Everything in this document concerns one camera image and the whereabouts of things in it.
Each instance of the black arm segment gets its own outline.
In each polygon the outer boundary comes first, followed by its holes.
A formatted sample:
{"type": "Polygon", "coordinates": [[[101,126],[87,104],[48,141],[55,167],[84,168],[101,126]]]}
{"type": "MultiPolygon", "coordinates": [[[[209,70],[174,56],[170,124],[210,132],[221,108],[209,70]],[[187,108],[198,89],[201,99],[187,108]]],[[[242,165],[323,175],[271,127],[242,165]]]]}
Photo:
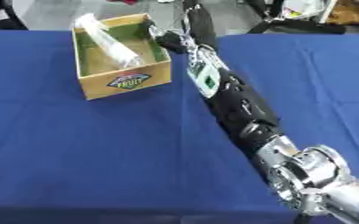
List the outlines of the black arm segment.
{"type": "Polygon", "coordinates": [[[282,135],[278,118],[240,77],[224,68],[219,73],[219,90],[205,101],[233,143],[252,159],[273,137],[282,135]]]}

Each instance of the cardboard box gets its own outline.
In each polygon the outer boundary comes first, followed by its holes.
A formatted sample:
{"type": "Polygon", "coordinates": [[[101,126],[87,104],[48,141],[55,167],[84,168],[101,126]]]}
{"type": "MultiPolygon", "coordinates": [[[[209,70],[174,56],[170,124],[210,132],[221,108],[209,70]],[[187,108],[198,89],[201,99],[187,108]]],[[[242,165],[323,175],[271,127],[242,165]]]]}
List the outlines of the cardboard box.
{"type": "Polygon", "coordinates": [[[101,21],[108,33],[140,55],[145,64],[119,70],[84,29],[73,28],[77,77],[88,100],[116,95],[171,81],[171,60],[167,50],[143,29],[147,14],[101,21]]]}

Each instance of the robotic arm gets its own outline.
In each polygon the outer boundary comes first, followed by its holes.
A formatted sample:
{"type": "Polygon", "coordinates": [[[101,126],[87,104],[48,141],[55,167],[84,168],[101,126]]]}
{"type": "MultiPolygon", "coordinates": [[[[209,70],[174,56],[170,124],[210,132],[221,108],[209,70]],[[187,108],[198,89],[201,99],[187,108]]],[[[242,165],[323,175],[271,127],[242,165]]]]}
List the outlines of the robotic arm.
{"type": "Polygon", "coordinates": [[[325,145],[298,150],[264,99],[217,56],[212,19],[203,5],[185,0],[184,11],[184,35],[161,32],[149,21],[151,36],[169,50],[188,53],[188,76],[216,121],[278,198],[299,211],[297,222],[332,214],[359,224],[359,181],[344,158],[325,145]]]}

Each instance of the blue tablecloth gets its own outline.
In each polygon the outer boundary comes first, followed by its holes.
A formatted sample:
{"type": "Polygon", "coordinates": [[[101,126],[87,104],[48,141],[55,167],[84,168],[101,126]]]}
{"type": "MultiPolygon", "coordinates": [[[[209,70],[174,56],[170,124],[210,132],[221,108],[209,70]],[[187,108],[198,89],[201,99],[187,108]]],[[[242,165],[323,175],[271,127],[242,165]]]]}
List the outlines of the blue tablecloth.
{"type": "MultiPolygon", "coordinates": [[[[336,148],[359,177],[359,36],[229,36],[220,54],[300,148],[336,148]]],[[[289,213],[185,69],[172,55],[171,84],[85,101],[70,32],[0,31],[0,207],[289,213]]]]}

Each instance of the transparent plastic object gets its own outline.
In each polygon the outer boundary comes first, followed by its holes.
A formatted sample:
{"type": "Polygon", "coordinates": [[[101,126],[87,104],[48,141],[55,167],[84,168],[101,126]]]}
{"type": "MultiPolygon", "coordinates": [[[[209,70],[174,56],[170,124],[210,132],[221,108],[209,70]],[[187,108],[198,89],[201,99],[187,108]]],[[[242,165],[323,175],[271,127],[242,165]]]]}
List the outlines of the transparent plastic object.
{"type": "Polygon", "coordinates": [[[84,28],[94,42],[113,59],[120,69],[140,67],[144,64],[143,59],[138,54],[111,37],[106,32],[109,27],[96,20],[94,14],[85,14],[77,18],[74,24],[78,28],[84,28]]]}
{"type": "Polygon", "coordinates": [[[291,19],[304,19],[319,15],[324,10],[324,0],[285,0],[282,16],[291,19]]]}

